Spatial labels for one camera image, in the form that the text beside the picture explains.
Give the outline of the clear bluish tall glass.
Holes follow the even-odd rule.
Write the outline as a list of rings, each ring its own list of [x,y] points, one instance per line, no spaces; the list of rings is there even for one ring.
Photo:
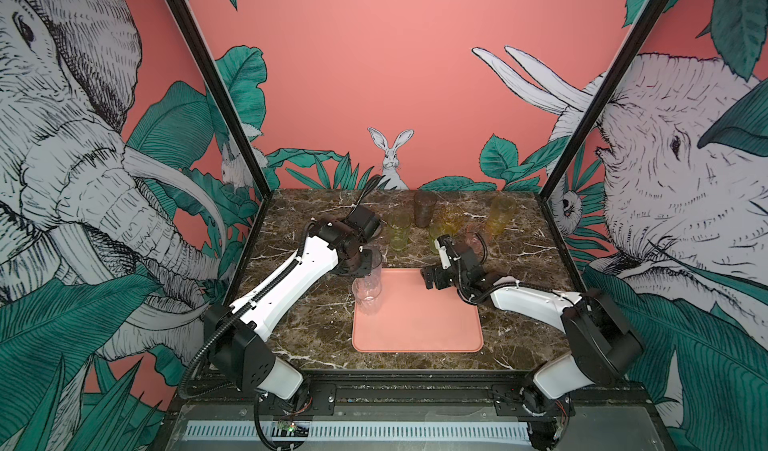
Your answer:
[[[378,246],[373,246],[373,245],[367,246],[366,250],[371,253],[369,276],[371,278],[379,279],[381,275],[381,270],[383,267],[383,261],[384,261],[381,250]]]

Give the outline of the pink square tray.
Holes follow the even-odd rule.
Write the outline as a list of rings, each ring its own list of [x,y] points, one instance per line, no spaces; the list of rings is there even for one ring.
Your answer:
[[[428,289],[416,268],[386,268],[369,314],[355,307],[352,345],[362,353],[474,353],[484,340],[478,309],[452,287]]]

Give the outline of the clear short glass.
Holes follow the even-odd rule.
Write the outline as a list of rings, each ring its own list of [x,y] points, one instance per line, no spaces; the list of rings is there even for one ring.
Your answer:
[[[378,312],[381,305],[381,274],[379,271],[356,278],[352,283],[352,292],[355,298],[357,310],[366,315]]]

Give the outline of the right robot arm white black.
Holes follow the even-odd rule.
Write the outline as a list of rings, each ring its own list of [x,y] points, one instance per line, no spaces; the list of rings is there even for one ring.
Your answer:
[[[420,270],[428,289],[453,287],[467,305],[489,301],[498,310],[526,316],[565,335],[568,350],[532,371],[518,391],[528,413],[543,415],[584,387],[616,384],[644,352],[639,333],[607,293],[530,285],[486,271],[483,258],[448,235],[433,243],[440,263]]]

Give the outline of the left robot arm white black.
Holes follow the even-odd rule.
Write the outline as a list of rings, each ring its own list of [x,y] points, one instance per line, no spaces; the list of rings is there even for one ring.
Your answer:
[[[204,313],[204,344],[182,375],[178,396],[196,399],[221,388],[191,389],[192,376],[207,360],[226,377],[224,387],[293,398],[304,377],[272,352],[269,337],[299,298],[326,274],[369,275],[373,252],[365,245],[380,233],[380,227],[380,218],[367,209],[343,219],[310,221],[297,250],[261,284],[232,304],[212,305]]]

